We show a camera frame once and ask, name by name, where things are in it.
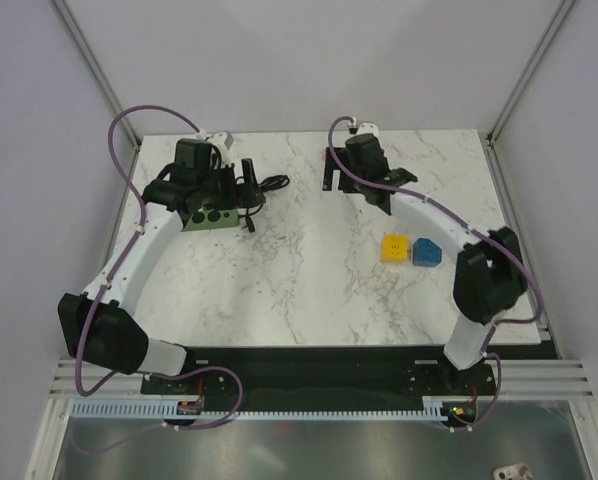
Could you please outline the yellow cube socket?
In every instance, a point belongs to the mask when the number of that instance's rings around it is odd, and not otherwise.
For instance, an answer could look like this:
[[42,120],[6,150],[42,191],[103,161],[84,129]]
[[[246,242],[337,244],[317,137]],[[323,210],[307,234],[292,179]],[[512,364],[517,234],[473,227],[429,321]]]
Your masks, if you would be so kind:
[[406,235],[385,235],[381,243],[380,259],[386,264],[402,264],[409,258],[409,239]]

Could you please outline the blue cube socket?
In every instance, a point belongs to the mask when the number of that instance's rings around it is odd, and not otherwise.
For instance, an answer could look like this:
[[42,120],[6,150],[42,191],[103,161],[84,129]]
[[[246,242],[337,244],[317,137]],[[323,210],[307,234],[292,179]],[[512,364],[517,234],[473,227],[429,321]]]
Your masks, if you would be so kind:
[[412,264],[434,268],[442,262],[442,249],[428,238],[418,238],[412,246]]

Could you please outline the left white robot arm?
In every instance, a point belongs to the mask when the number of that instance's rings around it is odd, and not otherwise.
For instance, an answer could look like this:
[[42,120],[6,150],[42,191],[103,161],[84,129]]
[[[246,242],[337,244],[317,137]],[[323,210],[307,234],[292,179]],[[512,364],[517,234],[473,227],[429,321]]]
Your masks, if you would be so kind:
[[177,141],[173,161],[143,189],[128,244],[82,293],[58,304],[72,358],[126,375],[160,374],[177,393],[195,388],[199,371],[186,361],[186,348],[150,338],[134,314],[158,261],[195,215],[264,204],[251,159],[242,159],[243,176],[236,177],[232,143],[228,132]]

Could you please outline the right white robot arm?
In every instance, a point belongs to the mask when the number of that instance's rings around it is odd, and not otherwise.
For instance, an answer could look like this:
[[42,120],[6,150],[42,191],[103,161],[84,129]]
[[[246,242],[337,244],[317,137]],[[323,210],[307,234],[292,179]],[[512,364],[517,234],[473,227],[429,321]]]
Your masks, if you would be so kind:
[[473,381],[471,367],[485,355],[495,322],[528,289],[517,235],[508,227],[477,230],[434,200],[418,177],[403,167],[392,169],[377,136],[358,133],[342,147],[327,146],[323,189],[360,194],[365,201],[435,243],[455,266],[452,298],[458,318],[444,346],[448,362],[437,368],[446,392],[462,392]]

